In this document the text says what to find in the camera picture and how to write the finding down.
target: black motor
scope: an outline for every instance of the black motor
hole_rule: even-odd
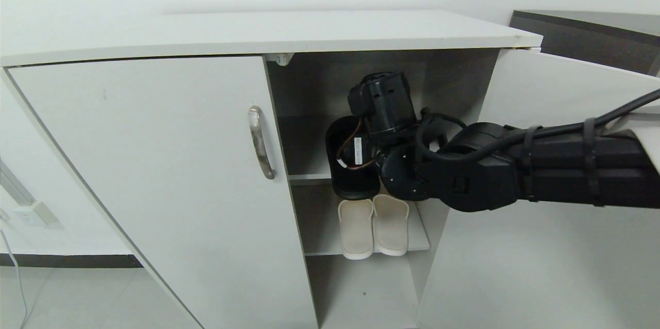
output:
[[[410,100],[410,86],[402,72],[373,73],[365,76],[349,92],[353,116],[361,116],[371,137],[410,128],[417,122]]]

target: lower shelf compartment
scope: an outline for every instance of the lower shelf compartment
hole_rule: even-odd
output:
[[[337,215],[341,199],[332,186],[294,186],[292,193],[305,255],[342,254]],[[430,245],[417,206],[413,202],[408,205],[408,251],[426,251]]]
[[[406,256],[316,256],[306,262],[322,329],[417,327],[419,304]]]

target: white label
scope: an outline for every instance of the white label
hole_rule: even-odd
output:
[[[355,153],[355,164],[362,165],[362,138],[355,137],[353,139],[353,148]]]

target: power cord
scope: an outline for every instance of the power cord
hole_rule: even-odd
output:
[[[7,248],[7,254],[9,254],[9,258],[11,258],[11,261],[14,263],[14,268],[16,268],[16,276],[19,278],[19,289],[21,290],[21,299],[23,299],[23,308],[25,309],[23,322],[21,323],[19,329],[23,329],[25,327],[25,324],[28,323],[28,304],[25,301],[25,293],[23,292],[23,282],[21,282],[21,271],[19,271],[19,263],[16,261],[16,257],[14,257],[14,254],[11,252],[11,248],[9,247],[9,241],[7,241],[7,237],[5,237],[5,233],[1,229],[0,229],[0,236],[2,236],[2,240],[5,242],[5,247]]]

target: robotic arm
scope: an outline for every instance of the robotic arm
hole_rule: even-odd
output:
[[[519,199],[660,208],[660,175],[636,136],[604,133],[609,122],[658,98],[660,90],[575,124],[466,126],[427,109],[418,120],[403,73],[377,73],[349,92],[358,124],[337,159],[353,171],[375,167],[394,197],[438,198],[459,211],[493,210]],[[462,127],[451,141],[447,122]],[[360,135],[362,150],[346,150]]]

